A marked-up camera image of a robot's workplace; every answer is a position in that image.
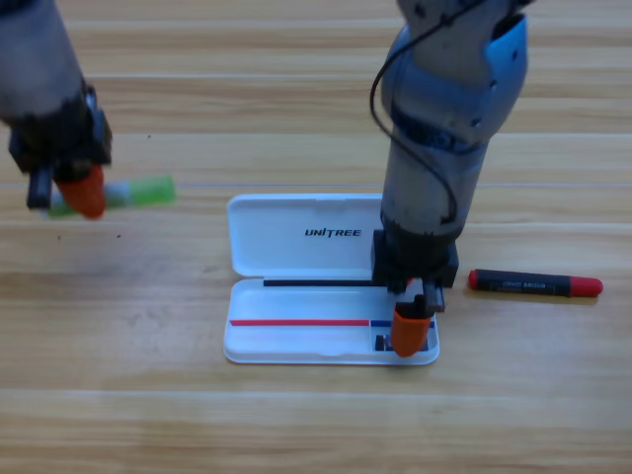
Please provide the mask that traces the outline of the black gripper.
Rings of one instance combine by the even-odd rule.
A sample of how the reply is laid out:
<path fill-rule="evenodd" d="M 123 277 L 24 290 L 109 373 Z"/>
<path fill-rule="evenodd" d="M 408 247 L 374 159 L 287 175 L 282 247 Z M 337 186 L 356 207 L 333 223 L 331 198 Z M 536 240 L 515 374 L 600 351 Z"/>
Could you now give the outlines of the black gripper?
<path fill-rule="evenodd" d="M 55 112 L 10 118 L 9 153 L 29 177 L 27 207 L 49 208 L 52 216 L 78 214 L 99 219 L 106 210 L 101 166 L 112 163 L 112 131 L 96 90 L 83 86 Z"/>
<path fill-rule="evenodd" d="M 371 246 L 371 282 L 402 294 L 408 281 L 419 279 L 423 295 L 397 302 L 391 325 L 391 347 L 400 357 L 418 353 L 427 341 L 430 317 L 443 312 L 443 290 L 452 288 L 459 266 L 457 233 L 435 236 L 375 230 Z"/>

